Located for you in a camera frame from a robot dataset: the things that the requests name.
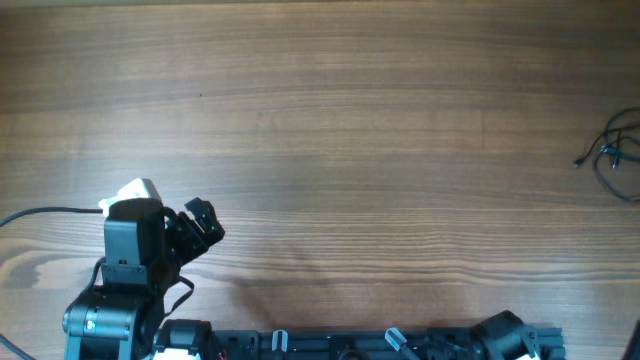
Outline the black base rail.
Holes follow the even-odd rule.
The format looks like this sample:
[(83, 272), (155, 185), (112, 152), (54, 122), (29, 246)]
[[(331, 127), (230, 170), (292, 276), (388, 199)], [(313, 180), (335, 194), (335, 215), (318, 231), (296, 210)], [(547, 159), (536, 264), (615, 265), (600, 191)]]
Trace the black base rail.
[(171, 320), (156, 336), (153, 359), (210, 360), (493, 360), (476, 359), (482, 347), (471, 328), (371, 332), (271, 333), (215, 331), (204, 321)]

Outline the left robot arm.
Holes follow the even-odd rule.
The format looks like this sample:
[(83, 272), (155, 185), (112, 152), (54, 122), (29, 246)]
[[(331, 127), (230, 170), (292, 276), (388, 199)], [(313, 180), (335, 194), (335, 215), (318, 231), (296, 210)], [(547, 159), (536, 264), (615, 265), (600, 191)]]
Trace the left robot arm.
[(225, 236), (211, 202), (194, 198), (185, 208), (177, 213), (153, 198), (110, 207), (105, 255), (63, 315), (66, 359), (143, 359), (151, 353), (155, 334), (171, 314), (165, 310), (167, 291), (178, 283), (189, 288), (172, 310), (194, 292), (181, 268)]

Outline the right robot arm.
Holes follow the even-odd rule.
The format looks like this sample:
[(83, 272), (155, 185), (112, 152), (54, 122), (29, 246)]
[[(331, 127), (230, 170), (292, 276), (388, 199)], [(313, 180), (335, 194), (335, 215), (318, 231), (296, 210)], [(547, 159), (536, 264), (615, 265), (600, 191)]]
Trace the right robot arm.
[(565, 359), (566, 349), (560, 328), (538, 329), (526, 325), (511, 311), (503, 311), (470, 330), (482, 347), (476, 359)]

